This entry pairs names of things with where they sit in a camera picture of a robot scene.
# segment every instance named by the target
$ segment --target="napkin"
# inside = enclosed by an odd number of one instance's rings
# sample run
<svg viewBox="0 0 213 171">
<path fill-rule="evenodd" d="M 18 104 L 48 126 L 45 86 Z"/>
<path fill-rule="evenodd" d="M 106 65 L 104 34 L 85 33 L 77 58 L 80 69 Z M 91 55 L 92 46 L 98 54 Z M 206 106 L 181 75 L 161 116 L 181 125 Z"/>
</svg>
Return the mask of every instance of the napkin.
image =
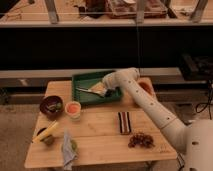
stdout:
<svg viewBox="0 0 213 171">
<path fill-rule="evenodd" d="M 68 131 L 64 132 L 64 142 L 62 145 L 64 170 L 72 170 L 73 160 L 77 157 L 76 149 L 73 149 L 72 138 Z"/>
</svg>

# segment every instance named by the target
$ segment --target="concrete floor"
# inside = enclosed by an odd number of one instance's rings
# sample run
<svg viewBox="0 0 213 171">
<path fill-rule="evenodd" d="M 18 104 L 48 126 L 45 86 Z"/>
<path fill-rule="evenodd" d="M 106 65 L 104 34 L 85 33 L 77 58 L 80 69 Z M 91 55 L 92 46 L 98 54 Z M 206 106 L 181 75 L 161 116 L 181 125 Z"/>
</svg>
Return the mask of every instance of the concrete floor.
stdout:
<svg viewBox="0 0 213 171">
<path fill-rule="evenodd" d="M 173 103 L 164 103 L 170 110 L 177 109 Z M 0 105 L 0 171 L 46 171 L 47 169 L 25 169 L 26 153 L 31 142 L 35 122 L 39 112 L 38 104 L 9 104 Z M 177 171 L 177 160 L 160 161 L 153 171 Z M 141 164 L 86 166 L 74 168 L 76 171 L 139 171 L 143 170 Z"/>
</svg>

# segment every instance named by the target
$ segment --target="bowl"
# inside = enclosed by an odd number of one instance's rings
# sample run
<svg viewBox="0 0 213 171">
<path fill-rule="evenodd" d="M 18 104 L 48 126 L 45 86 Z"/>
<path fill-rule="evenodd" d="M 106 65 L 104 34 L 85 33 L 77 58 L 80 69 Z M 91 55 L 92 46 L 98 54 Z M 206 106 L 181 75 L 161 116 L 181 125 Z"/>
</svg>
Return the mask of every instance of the bowl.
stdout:
<svg viewBox="0 0 213 171">
<path fill-rule="evenodd" d="M 53 121 L 62 114 L 63 101 L 59 96 L 48 96 L 42 100 L 40 111 Z"/>
<path fill-rule="evenodd" d="M 47 129 L 47 128 L 42 128 L 42 129 L 40 129 L 40 130 L 38 131 L 37 135 L 39 135 L 40 133 L 42 133 L 45 129 Z M 54 143 L 54 141 L 55 141 L 55 139 L 54 139 L 54 137 L 53 137 L 52 135 L 49 135 L 49 136 L 47 136 L 47 137 L 45 137 L 45 138 L 43 138 L 43 139 L 41 140 L 41 142 L 43 142 L 43 143 L 46 144 L 47 146 L 52 145 L 52 144 Z"/>
</svg>

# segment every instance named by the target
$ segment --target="tray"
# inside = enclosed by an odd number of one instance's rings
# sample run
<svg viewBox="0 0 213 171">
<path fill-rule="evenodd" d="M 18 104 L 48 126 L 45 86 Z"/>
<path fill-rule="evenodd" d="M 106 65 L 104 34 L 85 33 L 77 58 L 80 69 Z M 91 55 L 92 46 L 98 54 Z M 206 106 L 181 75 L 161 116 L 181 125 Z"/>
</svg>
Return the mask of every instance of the tray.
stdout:
<svg viewBox="0 0 213 171">
<path fill-rule="evenodd" d="M 76 90 L 76 87 L 90 88 L 102 78 L 114 71 L 103 71 L 86 74 L 78 74 L 72 77 L 72 99 L 81 103 L 81 105 L 95 105 L 100 103 L 119 101 L 122 97 L 120 88 L 116 88 L 115 92 L 109 97 L 99 97 L 98 95 Z"/>
</svg>

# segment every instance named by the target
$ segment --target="box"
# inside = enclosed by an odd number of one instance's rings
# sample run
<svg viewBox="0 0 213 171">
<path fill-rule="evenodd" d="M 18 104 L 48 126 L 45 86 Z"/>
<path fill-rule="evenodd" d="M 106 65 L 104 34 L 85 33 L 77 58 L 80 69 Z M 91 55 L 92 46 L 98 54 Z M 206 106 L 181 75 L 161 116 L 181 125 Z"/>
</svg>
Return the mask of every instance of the box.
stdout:
<svg viewBox="0 0 213 171">
<path fill-rule="evenodd" d="M 128 4 L 123 0 L 107 0 L 106 11 L 111 18 L 135 18 L 137 3 Z M 165 18 L 168 9 L 160 0 L 147 0 L 145 18 Z"/>
</svg>

